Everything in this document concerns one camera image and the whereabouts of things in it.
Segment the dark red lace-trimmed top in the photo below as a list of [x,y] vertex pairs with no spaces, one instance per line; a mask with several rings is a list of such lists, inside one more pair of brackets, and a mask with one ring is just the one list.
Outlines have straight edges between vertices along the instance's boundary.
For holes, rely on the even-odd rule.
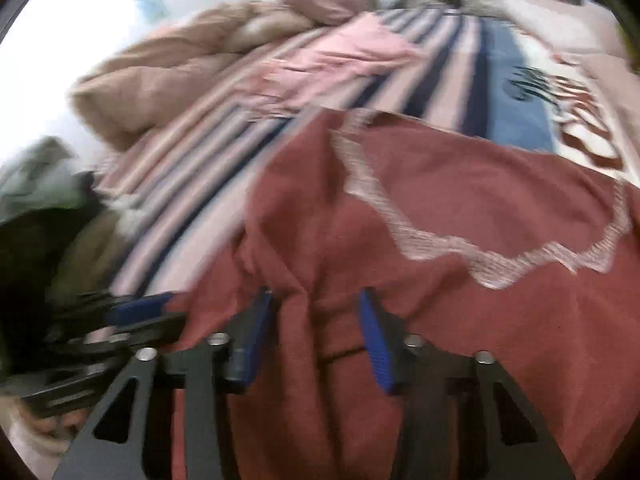
[[322,110],[250,188],[239,234],[172,304],[180,346],[268,287],[258,381],[230,403],[247,479],[384,479],[401,409],[376,384],[371,286],[445,350],[491,351],[594,478],[639,414],[639,191],[551,154]]

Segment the pile of grey black clothes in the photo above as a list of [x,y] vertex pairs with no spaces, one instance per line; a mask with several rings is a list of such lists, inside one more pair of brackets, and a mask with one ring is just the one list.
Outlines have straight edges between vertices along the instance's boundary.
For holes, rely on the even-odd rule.
[[54,136],[2,165],[2,376],[34,367],[55,313],[101,289],[135,223]]

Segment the striped bed sheet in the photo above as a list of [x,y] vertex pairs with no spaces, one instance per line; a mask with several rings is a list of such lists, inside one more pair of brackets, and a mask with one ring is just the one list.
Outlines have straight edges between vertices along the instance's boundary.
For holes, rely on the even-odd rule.
[[625,80],[622,58],[559,52],[517,24],[456,10],[385,11],[380,21],[422,58],[343,81],[296,112],[256,116],[235,85],[261,62],[287,60],[332,36],[327,28],[303,32],[242,58],[191,108],[134,144],[101,184],[141,218],[106,274],[107,289],[117,296],[188,289],[238,228],[259,171],[322,106],[409,116],[638,181],[638,132],[594,72],[602,66]]

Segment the beige rumpled duvet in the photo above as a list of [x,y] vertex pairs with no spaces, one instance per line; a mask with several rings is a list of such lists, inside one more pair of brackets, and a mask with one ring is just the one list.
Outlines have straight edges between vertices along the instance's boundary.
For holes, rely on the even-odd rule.
[[70,90],[70,105],[96,136],[124,152],[213,89],[243,54],[313,27],[283,3],[221,3],[96,66]]

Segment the pink garment on bed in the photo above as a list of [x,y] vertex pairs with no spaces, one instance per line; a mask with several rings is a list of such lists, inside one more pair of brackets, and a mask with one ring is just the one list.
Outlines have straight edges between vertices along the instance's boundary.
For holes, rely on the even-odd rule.
[[291,116],[342,82],[381,75],[422,56],[417,46],[367,12],[287,58],[261,62],[239,83],[238,97],[256,116]]

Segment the beige striped pillow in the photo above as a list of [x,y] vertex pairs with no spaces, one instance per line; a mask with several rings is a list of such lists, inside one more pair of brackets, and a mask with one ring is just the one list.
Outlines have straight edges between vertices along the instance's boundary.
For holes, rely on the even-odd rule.
[[504,14],[616,93],[637,93],[636,52],[615,18],[560,0],[501,0]]

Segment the blue wall poster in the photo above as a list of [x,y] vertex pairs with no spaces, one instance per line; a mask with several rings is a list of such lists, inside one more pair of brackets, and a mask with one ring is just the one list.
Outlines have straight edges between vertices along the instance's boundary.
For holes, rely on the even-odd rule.
[[145,23],[157,24],[169,16],[165,0],[136,0],[137,8]]

